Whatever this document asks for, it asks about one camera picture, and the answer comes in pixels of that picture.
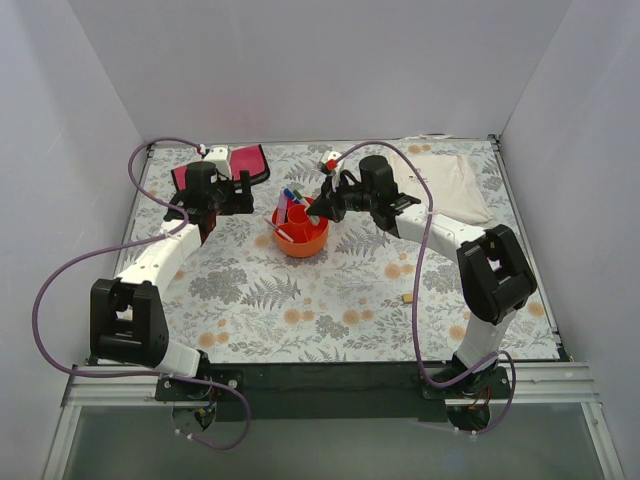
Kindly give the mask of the lilac pastel highlighter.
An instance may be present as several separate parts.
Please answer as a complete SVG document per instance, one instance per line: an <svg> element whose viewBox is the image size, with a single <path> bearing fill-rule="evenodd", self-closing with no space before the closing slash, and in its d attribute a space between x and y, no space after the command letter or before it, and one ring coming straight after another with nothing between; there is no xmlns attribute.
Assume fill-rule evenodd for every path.
<svg viewBox="0 0 640 480"><path fill-rule="evenodd" d="M276 211L276 223L283 224L287 219L287 210L289 207L289 198L285 194L281 194L278 201Z"/></svg>

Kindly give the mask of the blue cap white marker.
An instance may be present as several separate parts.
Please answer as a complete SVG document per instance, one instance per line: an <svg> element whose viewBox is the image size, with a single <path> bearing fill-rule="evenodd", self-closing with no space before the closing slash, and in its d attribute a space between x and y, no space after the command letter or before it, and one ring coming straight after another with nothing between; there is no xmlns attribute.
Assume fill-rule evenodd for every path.
<svg viewBox="0 0 640 480"><path fill-rule="evenodd" d="M301 201L296 197L296 195L289 189L284 189L283 193L285 194L285 196L291 200L294 204L300 204Z"/></svg>

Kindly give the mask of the thin lilac pen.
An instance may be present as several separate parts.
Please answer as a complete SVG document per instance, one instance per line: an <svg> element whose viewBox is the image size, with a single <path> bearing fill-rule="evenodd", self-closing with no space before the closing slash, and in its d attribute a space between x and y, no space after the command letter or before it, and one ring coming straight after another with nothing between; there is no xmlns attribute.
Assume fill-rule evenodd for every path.
<svg viewBox="0 0 640 480"><path fill-rule="evenodd" d="M294 239L289 236L282 228L280 228L278 225L276 225L273 221L271 221L269 218L264 218L264 221L267 223L267 225L277 234L279 235L281 238L283 238L284 240L293 243Z"/></svg>

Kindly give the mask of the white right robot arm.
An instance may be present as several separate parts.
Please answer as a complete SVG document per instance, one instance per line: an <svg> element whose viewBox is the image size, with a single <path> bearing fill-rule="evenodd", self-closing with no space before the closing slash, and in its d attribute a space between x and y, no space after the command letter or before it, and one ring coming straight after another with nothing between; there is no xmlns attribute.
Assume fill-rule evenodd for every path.
<svg viewBox="0 0 640 480"><path fill-rule="evenodd" d="M349 211L367 212L379 229L457 265L470 310L465 336L450 367L438 379L424 379L437 389L454 387L464 397L479 395L502 354L499 347L510 321L537 290L514 232L505 225L482 229L434 213L431 198L420 200L399 190L383 156L365 157L359 170L354 176L341 165L326 168L310 214L339 222Z"/></svg>

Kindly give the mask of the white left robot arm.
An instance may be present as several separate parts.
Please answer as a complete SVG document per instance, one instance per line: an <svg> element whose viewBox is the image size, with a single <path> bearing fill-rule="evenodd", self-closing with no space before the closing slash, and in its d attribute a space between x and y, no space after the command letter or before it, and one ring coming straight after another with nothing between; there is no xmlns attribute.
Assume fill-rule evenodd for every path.
<svg viewBox="0 0 640 480"><path fill-rule="evenodd" d="M203 369L202 352L170 338L162 294L219 216L254 212L250 172L225 172L211 161L189 163L184 187L165 207L160 239L115 278L92 286L90 349L100 359L179 376L180 390L200 400L211 392L213 377Z"/></svg>

